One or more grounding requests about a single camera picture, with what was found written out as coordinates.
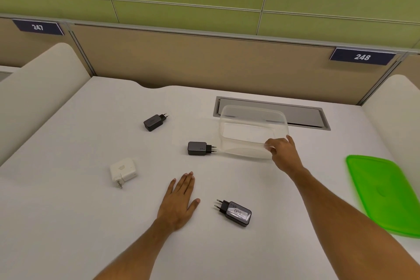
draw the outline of transparent plastic container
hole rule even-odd
[[[220,150],[225,153],[269,159],[265,141],[288,133],[286,117],[279,111],[226,105],[220,115]]]

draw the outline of desk surface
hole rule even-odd
[[[216,96],[322,107],[331,131],[290,134],[312,174],[356,208],[344,158],[392,159],[357,106],[93,77],[0,167],[1,278],[93,278],[150,226],[171,179],[192,170],[201,203],[152,279],[336,279],[297,189],[271,161],[187,155],[191,140],[217,146]],[[143,121],[160,113],[170,117],[148,132]],[[139,176],[120,190],[109,166],[125,157]],[[251,209],[249,226],[220,214],[217,198]],[[420,261],[420,240],[396,238]]]

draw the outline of number sign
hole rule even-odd
[[[49,35],[64,35],[58,23],[13,19],[20,31],[46,33]]]
[[[361,51],[353,49],[336,48],[330,60],[367,63],[370,65],[387,65],[396,53],[381,51]]]

